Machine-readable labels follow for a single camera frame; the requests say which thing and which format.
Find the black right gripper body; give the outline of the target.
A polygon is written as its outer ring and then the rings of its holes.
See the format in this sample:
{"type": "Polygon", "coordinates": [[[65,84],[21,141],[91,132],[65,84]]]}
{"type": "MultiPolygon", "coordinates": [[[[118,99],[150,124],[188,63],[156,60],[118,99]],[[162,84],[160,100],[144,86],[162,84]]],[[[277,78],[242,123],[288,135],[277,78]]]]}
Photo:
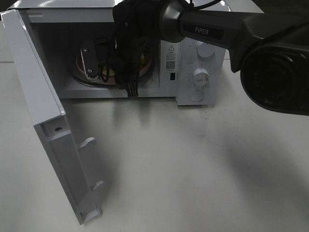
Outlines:
{"type": "Polygon", "coordinates": [[[162,38],[159,22],[165,0],[124,0],[114,6],[116,56],[124,70],[136,73],[148,40],[162,38]]]}

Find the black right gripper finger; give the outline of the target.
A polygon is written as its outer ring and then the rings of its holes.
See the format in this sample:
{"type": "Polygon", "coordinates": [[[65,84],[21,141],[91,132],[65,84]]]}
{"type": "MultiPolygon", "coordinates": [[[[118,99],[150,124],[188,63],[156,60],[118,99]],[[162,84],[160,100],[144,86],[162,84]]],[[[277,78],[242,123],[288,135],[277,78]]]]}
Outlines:
{"type": "Polygon", "coordinates": [[[87,80],[98,78],[98,58],[92,40],[84,40],[81,44],[81,57],[87,80]]]}

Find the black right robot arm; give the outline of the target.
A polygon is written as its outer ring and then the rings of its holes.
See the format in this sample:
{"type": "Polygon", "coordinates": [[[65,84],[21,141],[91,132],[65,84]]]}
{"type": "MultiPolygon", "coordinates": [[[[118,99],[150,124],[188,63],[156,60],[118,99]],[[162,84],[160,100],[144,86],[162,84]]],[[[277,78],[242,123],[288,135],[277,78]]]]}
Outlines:
{"type": "Polygon", "coordinates": [[[257,105],[274,112],[309,113],[309,17],[211,11],[212,2],[194,6],[184,0],[125,0],[112,10],[115,27],[102,50],[81,45],[84,71],[90,78],[109,77],[129,98],[138,96],[140,58],[152,37],[171,43],[185,38],[227,49],[233,72],[257,105]]]}

